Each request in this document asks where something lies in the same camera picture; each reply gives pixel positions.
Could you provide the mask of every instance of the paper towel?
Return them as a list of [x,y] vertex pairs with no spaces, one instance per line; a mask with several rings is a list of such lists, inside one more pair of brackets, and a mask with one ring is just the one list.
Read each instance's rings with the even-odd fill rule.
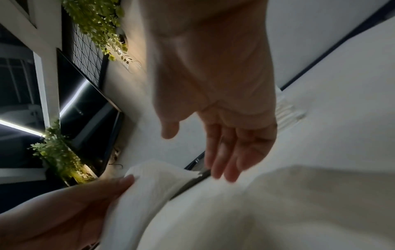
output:
[[135,183],[109,208],[100,250],[134,250],[146,227],[166,202],[189,180],[199,176],[160,161],[131,167]]

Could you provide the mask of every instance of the hand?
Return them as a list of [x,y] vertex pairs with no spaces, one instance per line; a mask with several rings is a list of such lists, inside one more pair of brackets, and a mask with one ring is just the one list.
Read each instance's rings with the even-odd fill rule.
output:
[[162,137],[197,112],[206,167],[234,182],[277,135],[266,0],[141,0],[148,78]]
[[0,248],[80,250],[98,241],[109,204],[134,178],[97,180],[33,198],[0,215]]

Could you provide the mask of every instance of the wire grid panel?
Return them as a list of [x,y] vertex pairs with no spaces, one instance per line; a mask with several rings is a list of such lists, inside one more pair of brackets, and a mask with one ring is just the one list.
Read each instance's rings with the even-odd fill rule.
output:
[[73,33],[73,63],[89,78],[93,84],[99,85],[100,69],[103,53],[92,40],[80,32],[74,25]]

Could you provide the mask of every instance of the green plant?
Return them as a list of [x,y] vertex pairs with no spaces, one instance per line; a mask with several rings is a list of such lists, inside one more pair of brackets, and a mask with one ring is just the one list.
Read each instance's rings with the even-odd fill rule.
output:
[[81,33],[88,35],[104,55],[115,61],[107,45],[115,52],[127,52],[125,44],[119,40],[116,27],[120,26],[119,17],[123,17],[119,0],[62,0],[62,6],[78,25]]
[[66,142],[66,137],[60,133],[58,120],[46,129],[43,142],[32,144],[33,155],[46,160],[49,167],[64,181],[74,178],[77,183],[85,183],[93,179]]

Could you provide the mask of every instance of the black screen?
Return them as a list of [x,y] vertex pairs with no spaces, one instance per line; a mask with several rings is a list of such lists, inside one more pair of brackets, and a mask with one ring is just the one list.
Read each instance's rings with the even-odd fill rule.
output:
[[60,130],[70,148],[101,172],[115,140],[120,112],[58,51]]

